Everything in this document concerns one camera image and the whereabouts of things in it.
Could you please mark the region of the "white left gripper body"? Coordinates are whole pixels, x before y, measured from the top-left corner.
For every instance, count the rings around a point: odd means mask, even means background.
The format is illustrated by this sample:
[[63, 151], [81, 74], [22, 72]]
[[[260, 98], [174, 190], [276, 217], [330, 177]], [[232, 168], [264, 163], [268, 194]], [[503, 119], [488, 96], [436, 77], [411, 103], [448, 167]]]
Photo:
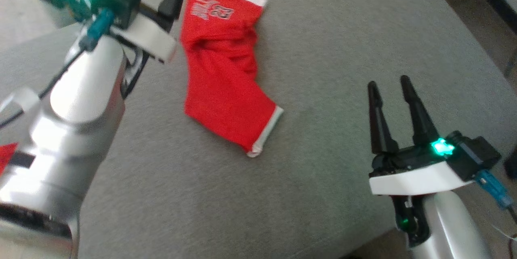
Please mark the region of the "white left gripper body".
[[126, 29], [120, 29], [113, 25], [109, 32], [114, 39], [121, 38], [118, 41], [118, 47], [122, 53], [124, 53], [125, 47], [125, 45], [122, 45], [122, 41], [127, 41], [130, 45], [141, 49], [164, 64], [172, 62], [175, 56], [176, 39], [141, 13], [136, 14]]

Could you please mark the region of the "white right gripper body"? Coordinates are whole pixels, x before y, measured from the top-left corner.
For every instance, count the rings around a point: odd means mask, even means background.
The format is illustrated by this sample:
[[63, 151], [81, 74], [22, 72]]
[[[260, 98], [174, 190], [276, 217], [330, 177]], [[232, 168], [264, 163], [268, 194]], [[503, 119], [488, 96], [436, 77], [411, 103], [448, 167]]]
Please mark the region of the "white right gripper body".
[[454, 192], [472, 179], [460, 178], [432, 145], [374, 155], [371, 192], [391, 198], [408, 248], [473, 248], [473, 219]]

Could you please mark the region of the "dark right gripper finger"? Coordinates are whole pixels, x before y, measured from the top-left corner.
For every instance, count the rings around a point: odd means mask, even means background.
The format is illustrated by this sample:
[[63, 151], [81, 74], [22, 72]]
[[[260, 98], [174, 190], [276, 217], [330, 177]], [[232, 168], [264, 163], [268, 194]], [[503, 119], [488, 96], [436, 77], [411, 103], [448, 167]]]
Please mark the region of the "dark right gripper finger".
[[412, 85], [407, 75], [400, 78], [403, 97], [408, 103], [410, 116], [412, 119], [414, 145], [428, 145], [439, 139], [437, 128], [435, 127], [429, 113], [427, 112], [423, 102]]
[[398, 143], [391, 137], [384, 113], [383, 101], [376, 82], [368, 83], [371, 149], [373, 154], [395, 154]]

